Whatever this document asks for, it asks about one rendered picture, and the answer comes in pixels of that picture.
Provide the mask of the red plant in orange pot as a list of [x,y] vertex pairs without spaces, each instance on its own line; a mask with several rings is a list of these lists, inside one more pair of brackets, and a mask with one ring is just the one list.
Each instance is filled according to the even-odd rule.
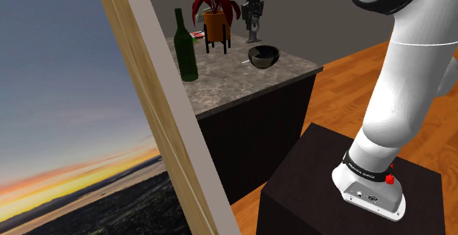
[[234,0],[195,0],[192,4],[193,18],[202,4],[207,4],[210,8],[203,13],[206,51],[209,52],[209,44],[214,46],[215,42],[221,42],[226,54],[227,48],[230,48],[230,28],[233,17],[239,19],[241,16],[240,6]]

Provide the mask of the black bowl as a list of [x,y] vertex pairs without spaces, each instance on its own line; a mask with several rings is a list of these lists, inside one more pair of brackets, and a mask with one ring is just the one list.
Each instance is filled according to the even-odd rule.
[[268,45],[254,46],[249,49],[248,57],[252,65],[260,69],[266,69],[278,61],[280,50]]

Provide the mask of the green glass bottle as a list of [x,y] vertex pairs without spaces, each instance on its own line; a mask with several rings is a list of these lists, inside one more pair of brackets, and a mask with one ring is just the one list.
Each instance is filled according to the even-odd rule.
[[181,79],[184,82],[193,82],[198,79],[193,39],[184,25],[182,9],[175,8],[174,11],[177,23],[174,46]]

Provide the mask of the dark cabinet with marble top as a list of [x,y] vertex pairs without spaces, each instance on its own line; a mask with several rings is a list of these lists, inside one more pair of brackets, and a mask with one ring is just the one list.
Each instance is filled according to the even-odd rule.
[[265,183],[299,139],[323,67],[283,52],[267,69],[248,60],[252,44],[232,36],[194,44],[199,77],[184,83],[229,203]]

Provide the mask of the dark robot stand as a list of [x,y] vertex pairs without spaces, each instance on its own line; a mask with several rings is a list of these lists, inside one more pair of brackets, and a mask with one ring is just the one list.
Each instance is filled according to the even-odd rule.
[[398,222],[346,202],[332,170],[353,140],[312,123],[261,190],[256,235],[446,235],[441,176],[395,158],[407,207]]

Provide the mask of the window with wooden frame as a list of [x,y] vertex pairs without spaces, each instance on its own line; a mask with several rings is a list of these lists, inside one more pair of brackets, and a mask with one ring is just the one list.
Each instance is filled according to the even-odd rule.
[[0,235],[203,235],[101,0],[0,0]]

